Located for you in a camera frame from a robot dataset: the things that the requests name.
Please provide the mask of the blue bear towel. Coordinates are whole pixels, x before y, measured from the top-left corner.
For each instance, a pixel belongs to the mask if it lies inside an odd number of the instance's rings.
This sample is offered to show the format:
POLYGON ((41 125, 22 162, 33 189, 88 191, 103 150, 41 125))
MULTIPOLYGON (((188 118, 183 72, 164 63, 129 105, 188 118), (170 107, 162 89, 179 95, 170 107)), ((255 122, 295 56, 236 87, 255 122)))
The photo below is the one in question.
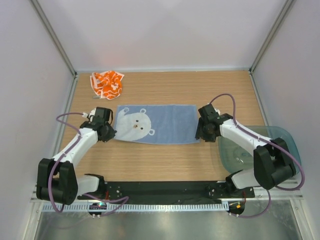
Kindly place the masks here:
POLYGON ((196 139, 197 107, 192 104, 119 105, 114 129, 118 141, 187 145, 196 139))

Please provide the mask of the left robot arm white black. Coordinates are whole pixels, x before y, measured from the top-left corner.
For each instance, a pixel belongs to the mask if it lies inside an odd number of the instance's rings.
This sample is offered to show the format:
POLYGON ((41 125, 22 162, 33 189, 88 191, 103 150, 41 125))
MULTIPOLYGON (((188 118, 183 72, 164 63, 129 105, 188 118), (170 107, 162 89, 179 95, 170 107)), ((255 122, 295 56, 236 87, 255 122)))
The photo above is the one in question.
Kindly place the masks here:
POLYGON ((52 205, 71 205, 79 196, 89 194, 101 200, 107 191, 102 175, 86 173, 77 177, 75 169, 82 158, 98 142, 108 142, 116 135, 112 127, 113 111, 96 107, 81 114, 85 121, 74 127, 76 135, 56 155, 43 158, 38 164, 36 197, 52 205))

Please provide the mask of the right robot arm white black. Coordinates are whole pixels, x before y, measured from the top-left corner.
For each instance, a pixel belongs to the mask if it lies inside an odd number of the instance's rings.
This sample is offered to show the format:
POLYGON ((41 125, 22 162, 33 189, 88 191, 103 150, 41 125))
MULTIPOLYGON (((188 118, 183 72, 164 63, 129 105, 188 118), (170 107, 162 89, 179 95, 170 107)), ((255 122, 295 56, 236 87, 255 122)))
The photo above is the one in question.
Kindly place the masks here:
POLYGON ((282 138, 271 139, 257 134, 230 114, 220 114, 211 104, 199 108, 198 112, 197 140, 214 143, 216 138, 223 137, 253 157, 251 169, 236 171, 225 178, 225 192, 229 197, 237 198, 250 187, 270 190, 296 175, 294 157, 282 138))

